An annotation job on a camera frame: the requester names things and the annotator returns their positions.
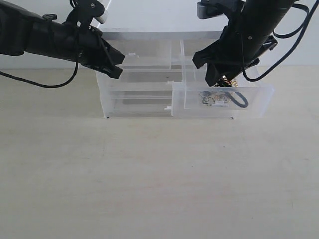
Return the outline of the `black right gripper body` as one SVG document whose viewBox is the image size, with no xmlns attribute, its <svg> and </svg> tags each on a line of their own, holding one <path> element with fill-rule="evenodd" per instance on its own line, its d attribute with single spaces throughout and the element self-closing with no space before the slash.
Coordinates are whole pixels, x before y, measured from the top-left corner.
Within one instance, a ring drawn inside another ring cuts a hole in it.
<svg viewBox="0 0 319 239">
<path fill-rule="evenodd" d="M 220 40 L 225 61 L 242 61 L 248 64 L 258 59 L 268 50 L 273 50 L 278 41 L 270 31 L 239 28 L 228 25 L 224 28 Z"/>
</svg>

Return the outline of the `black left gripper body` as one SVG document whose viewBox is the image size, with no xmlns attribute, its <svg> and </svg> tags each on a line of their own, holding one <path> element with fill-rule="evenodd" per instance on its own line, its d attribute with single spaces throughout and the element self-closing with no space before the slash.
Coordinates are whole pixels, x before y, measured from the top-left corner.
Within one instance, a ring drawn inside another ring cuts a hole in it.
<svg viewBox="0 0 319 239">
<path fill-rule="evenodd" d="M 86 32 L 69 24 L 53 22 L 49 25 L 49 53 L 51 57 L 79 63 L 85 67 L 108 67 L 109 44 L 102 38 L 102 32 L 89 26 Z"/>
</svg>

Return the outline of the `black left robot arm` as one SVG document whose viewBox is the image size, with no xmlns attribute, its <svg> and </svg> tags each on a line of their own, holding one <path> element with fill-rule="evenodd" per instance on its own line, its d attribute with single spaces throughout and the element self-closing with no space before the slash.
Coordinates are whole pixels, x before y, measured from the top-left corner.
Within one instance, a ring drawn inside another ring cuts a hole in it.
<svg viewBox="0 0 319 239">
<path fill-rule="evenodd" d="M 0 2 L 0 53 L 21 56 L 25 52 L 76 62 L 117 79 L 123 53 L 103 39 L 92 20 L 106 21 L 106 9 L 98 0 L 72 0 L 72 11 L 63 23 L 55 14 L 38 15 L 18 5 Z"/>
</svg>

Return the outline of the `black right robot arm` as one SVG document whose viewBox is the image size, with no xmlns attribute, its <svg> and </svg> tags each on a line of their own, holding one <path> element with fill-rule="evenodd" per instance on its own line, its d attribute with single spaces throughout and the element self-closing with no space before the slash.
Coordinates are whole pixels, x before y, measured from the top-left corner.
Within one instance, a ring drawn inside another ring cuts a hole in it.
<svg viewBox="0 0 319 239">
<path fill-rule="evenodd" d="M 214 86 L 222 77 L 234 79 L 259 64 L 260 56 L 277 45 L 272 33 L 293 4 L 292 0 L 199 1 L 198 18 L 228 18 L 220 38 L 197 51 L 192 59 L 197 69 L 206 66 L 208 86 Z"/>
</svg>

